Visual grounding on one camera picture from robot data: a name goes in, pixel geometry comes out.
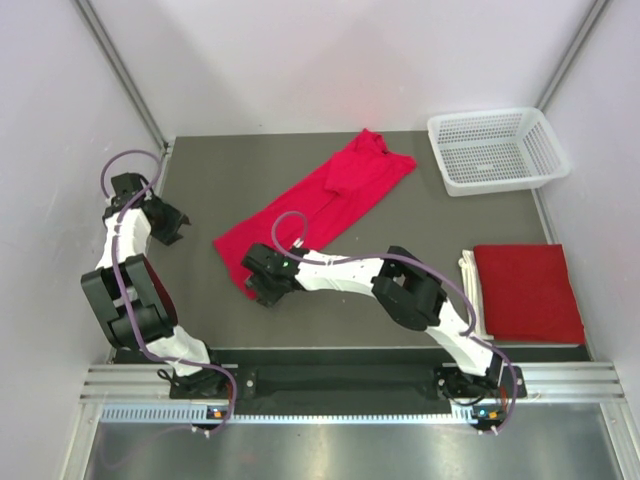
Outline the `bright pink-red t shirt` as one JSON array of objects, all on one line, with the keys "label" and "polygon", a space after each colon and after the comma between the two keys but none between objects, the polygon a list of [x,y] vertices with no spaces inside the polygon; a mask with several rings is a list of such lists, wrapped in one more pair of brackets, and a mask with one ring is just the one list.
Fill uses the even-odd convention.
[{"label": "bright pink-red t shirt", "polygon": [[264,209],[213,240],[232,282],[251,300],[245,281],[251,272],[241,262],[254,243],[274,245],[271,229],[282,214],[299,211],[304,220],[288,217],[277,238],[290,247],[299,238],[322,250],[380,202],[417,167],[416,160],[395,153],[379,133],[362,130],[346,146]]}]

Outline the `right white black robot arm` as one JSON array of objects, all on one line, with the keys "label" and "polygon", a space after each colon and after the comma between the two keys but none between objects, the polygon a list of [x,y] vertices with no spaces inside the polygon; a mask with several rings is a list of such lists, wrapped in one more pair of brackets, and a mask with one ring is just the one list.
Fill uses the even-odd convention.
[{"label": "right white black robot arm", "polygon": [[407,250],[392,246],[381,256],[345,257],[293,247],[286,252],[253,244],[241,265],[245,286],[272,307],[294,291],[355,293],[378,301],[399,326],[431,336],[455,361],[444,369],[443,391],[487,396],[503,383],[504,360],[458,314],[443,279]]}]

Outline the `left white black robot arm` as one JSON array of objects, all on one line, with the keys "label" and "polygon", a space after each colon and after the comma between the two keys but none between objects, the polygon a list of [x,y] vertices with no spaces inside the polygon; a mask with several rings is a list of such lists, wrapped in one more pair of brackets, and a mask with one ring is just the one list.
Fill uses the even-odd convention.
[{"label": "left white black robot arm", "polygon": [[158,376],[176,398],[220,394],[225,370],[207,345],[178,325],[177,310],[146,257],[148,240],[170,246],[182,238],[190,220],[158,197],[147,179],[124,173],[111,179],[114,195],[103,215],[104,251],[81,288],[101,330],[117,350],[137,351],[169,365]]}]

